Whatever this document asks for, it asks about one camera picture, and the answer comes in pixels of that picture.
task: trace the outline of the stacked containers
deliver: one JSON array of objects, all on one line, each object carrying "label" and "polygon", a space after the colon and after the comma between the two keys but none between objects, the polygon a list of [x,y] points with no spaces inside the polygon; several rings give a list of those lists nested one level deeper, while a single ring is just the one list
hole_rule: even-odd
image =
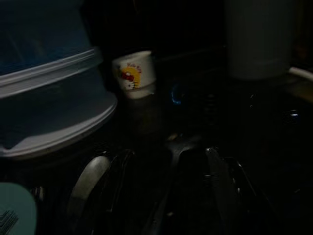
[{"label": "stacked containers", "polygon": [[91,133],[114,111],[116,99],[103,86],[97,69],[102,59],[90,46],[79,5],[0,0],[5,52],[0,55],[0,157],[42,156]]}]

